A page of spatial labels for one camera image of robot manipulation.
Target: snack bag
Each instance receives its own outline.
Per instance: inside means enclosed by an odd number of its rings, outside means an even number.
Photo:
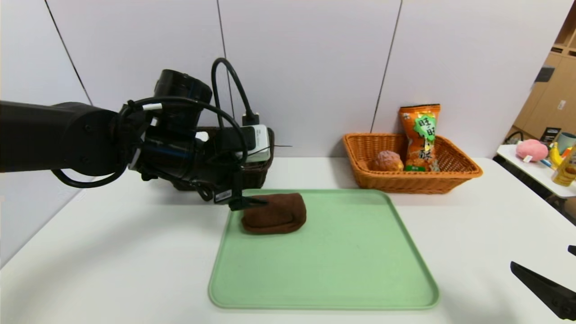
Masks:
[[[434,150],[439,113],[439,104],[400,108],[400,119],[408,137],[405,171],[440,171]]]

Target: banana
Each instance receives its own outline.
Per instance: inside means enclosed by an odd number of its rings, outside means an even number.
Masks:
[[[550,162],[555,168],[558,168],[560,164],[562,164],[562,156],[560,156],[560,152],[558,151],[558,143],[555,142],[553,147],[550,149]]]

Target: wicker basket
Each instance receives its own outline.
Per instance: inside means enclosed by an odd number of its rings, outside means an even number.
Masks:
[[[436,136],[434,144],[441,172],[371,171],[363,167],[364,163],[359,163],[371,161],[383,150],[406,156],[408,139],[404,134],[347,134],[343,140],[354,178],[361,188],[388,193],[445,194],[482,175],[482,169],[472,159],[441,136]]]
[[[198,127],[198,131],[205,131],[208,136],[214,136],[214,134],[219,130],[218,127]],[[272,160],[274,159],[274,131],[268,129],[268,138],[270,139],[270,159],[264,162],[253,162],[246,163],[244,165],[243,177],[242,177],[242,188],[243,189],[259,189],[264,185],[266,181],[266,174],[268,169],[272,165]],[[174,188],[181,191],[195,191],[196,188],[180,182],[172,182]]]

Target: white table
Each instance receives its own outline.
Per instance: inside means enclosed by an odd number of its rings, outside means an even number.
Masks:
[[[516,145],[500,145],[497,154],[515,165],[532,179],[538,181],[556,196],[560,198],[576,197],[576,183],[573,183],[570,187],[564,187],[552,182],[552,174],[554,171],[539,161],[528,163],[522,161],[521,158],[516,156]]]
[[[514,260],[576,289],[576,227],[489,159],[446,195],[392,194],[441,291],[427,311],[223,310],[207,295],[228,210],[127,172],[82,191],[2,269],[2,324],[563,323]],[[355,187],[346,159],[275,158],[267,188]]]

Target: brown cloth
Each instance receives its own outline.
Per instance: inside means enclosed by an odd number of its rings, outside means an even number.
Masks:
[[[254,198],[266,200],[268,205],[244,210],[242,225],[248,232],[290,233],[306,222],[306,206],[300,194],[260,195]]]

